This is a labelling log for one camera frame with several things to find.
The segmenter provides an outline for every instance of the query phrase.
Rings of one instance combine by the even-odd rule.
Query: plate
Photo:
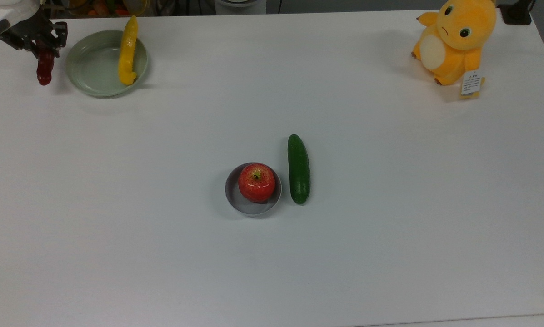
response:
[[[135,87],[149,63],[147,49],[137,39],[133,71],[137,78],[131,85],[118,79],[118,58],[122,31],[100,31],[81,39],[66,58],[66,75],[75,87],[94,97],[110,97]]]
[[[244,167],[253,164],[253,162],[248,162],[243,165],[237,166],[228,176],[228,179],[225,182],[225,196],[228,198],[229,203],[240,213],[248,217],[258,217],[267,213],[270,209],[276,205],[282,195],[282,183],[276,172],[272,169],[274,174],[274,179],[276,180],[276,188],[270,198],[264,202],[254,203],[246,199],[241,195],[239,191],[239,186],[237,186],[237,180],[239,180],[239,175],[241,170]]]

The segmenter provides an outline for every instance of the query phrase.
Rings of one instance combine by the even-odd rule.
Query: pale green plate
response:
[[[118,79],[118,57],[122,31],[100,31],[81,39],[66,58],[66,75],[80,91],[94,97],[110,97],[135,87],[149,63],[147,49],[136,40],[133,71],[137,78],[131,85]]]

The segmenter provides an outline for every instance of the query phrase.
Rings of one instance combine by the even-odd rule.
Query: cucumber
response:
[[[310,195],[310,165],[306,147],[296,134],[288,138],[288,175],[292,199],[304,204]]]

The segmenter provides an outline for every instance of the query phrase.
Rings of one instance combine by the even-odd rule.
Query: yellow corn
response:
[[[132,62],[135,58],[136,36],[139,32],[139,24],[136,17],[132,16],[124,32],[120,43],[120,57],[118,58],[118,79],[125,85],[135,82],[136,73],[132,71]]]

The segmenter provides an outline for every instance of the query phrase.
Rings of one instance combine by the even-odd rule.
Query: toy fruit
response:
[[[139,33],[139,25],[136,16],[132,16],[124,32],[120,43],[120,56],[118,57],[118,79],[124,85],[131,85],[135,82],[136,73],[132,71],[133,60],[135,59],[136,37]]]
[[[439,12],[417,20],[426,28],[411,55],[434,73],[440,85],[455,83],[480,66],[482,46],[496,25],[492,0],[449,0]]]
[[[263,163],[252,163],[246,166],[237,180],[239,191],[251,202],[267,200],[276,188],[274,172]]]
[[[304,204],[310,195],[310,166],[306,147],[296,134],[288,138],[288,175],[292,199]]]

